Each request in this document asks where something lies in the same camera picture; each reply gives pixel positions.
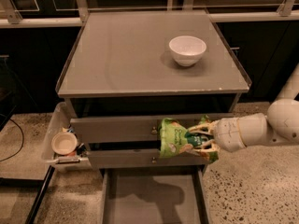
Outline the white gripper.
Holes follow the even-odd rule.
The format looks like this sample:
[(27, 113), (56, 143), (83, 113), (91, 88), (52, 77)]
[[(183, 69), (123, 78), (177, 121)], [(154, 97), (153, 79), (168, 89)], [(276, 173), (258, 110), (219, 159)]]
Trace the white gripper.
[(200, 123), (188, 129), (189, 133), (201, 133), (213, 135), (214, 139), (205, 142), (203, 145), (195, 147), (192, 151), (206, 160), (217, 160), (220, 148), (235, 152), (245, 148), (237, 118), (220, 119), (212, 122)]

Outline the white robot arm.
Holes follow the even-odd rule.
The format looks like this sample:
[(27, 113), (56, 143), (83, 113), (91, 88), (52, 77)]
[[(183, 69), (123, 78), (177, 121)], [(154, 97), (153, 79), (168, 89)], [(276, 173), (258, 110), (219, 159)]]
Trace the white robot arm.
[(252, 146), (287, 146), (299, 144), (299, 64), (280, 91), (267, 113), (241, 118), (219, 119), (188, 129), (189, 133), (202, 133), (213, 137), (205, 142), (229, 152)]

